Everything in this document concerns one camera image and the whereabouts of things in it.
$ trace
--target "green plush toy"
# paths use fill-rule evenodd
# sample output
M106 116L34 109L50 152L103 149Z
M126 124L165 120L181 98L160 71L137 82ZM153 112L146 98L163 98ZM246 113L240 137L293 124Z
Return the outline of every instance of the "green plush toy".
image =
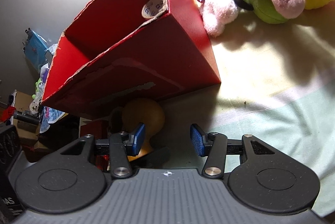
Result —
M40 90L40 88L42 86L42 80L41 80L41 78L39 78L39 80L37 82L35 82L35 86L36 86L36 88L35 88L35 95L31 96L32 99L35 99L36 94L38 93L38 91Z
M280 13L276 11L271 0L244 0L248 4L251 4L254 9L254 13L262 21L268 24L282 24L288 19L283 17Z

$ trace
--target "ribbed gray surface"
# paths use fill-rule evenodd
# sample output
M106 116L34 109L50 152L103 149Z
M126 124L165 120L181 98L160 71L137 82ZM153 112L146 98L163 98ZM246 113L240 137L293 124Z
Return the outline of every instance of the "ribbed gray surface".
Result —
M292 216L255 212L237 202L221 181L201 177L196 169L171 169L170 176L166 171L140 169L132 178L113 182L106 195L81 211L26 211L15 224L322 223L311 211Z

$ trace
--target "torn cardboard edge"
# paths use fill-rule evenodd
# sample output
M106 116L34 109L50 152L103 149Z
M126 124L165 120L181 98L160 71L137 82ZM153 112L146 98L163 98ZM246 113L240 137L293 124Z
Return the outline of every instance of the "torn cardboard edge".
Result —
M88 2L85 6L85 8L74 18L74 21L76 19L78 19L82 13L87 9L87 7L95 0L91 0L90 2ZM121 44L123 41L125 41L127 38L130 38L133 34L135 34L139 29L147 26L148 24L150 24L151 22L157 20L158 18L160 18L161 16L163 16L167 11L169 10L168 8L168 0L163 0L163 7L162 9L152 18L148 19L147 21L145 21L144 23L142 23L138 28L136 28L134 31L132 31L131 33L129 33L127 36L125 36L123 39L121 39L119 42L116 42L115 44L113 44L112 46L110 46L109 48L107 48L105 51L101 52L100 54L98 54L94 59L92 59L91 61L87 62L86 64L84 64L83 66L81 66L76 72L74 72L74 74L72 74L69 78L66 79L66 81L56 90L54 91L52 94L50 94L46 99L44 98L44 91L43 91L43 95L42 95L42 100L41 100L41 104L43 105L43 103L50 97L52 97L55 93L57 93L57 91L61 88L63 88L66 84L68 84L72 79L73 77L78 74L83 68L89 66L90 64L94 63L96 60L99 59L99 57L103 56L105 53L109 52L111 49L117 47L119 44ZM57 48L56 48L56 51L55 51L55 54L54 54L54 58L56 57L57 55L57 50L60 49L59 47L59 42L61 41L61 39L63 37L66 37L65 36L65 32L66 30L69 28L69 26L62 32L61 36L59 37L59 40L58 40L58 43L57 43ZM49 71L51 70L53 66L53 61L51 62L50 64L50 68L49 68Z

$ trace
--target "blue gripper pad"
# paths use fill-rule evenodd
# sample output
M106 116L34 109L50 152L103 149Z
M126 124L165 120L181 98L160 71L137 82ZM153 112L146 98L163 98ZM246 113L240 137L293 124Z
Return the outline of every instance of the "blue gripper pad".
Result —
M205 157L205 145L203 143L203 138L200 132L191 125L190 128L191 141L193 143L194 149L200 157Z
M134 136L133 156L137 156L141 150L145 139L145 125L142 123L137 129Z

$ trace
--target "cardboard box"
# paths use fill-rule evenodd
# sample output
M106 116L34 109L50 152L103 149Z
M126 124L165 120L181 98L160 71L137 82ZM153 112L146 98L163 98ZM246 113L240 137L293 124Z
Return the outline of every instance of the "cardboard box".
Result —
M32 102L31 95L27 95L20 91L15 91L14 93L14 107L20 112L29 111L29 104ZM17 134L19 135L20 142L22 145L33 147L37 142L37 135L40 132L40 127L32 125L17 119L13 119L13 125L17 129Z
M34 151L51 153L53 150L43 145L41 142L37 141L36 144L34 145Z
M195 0L92 0L59 39L42 104L95 119L218 83Z

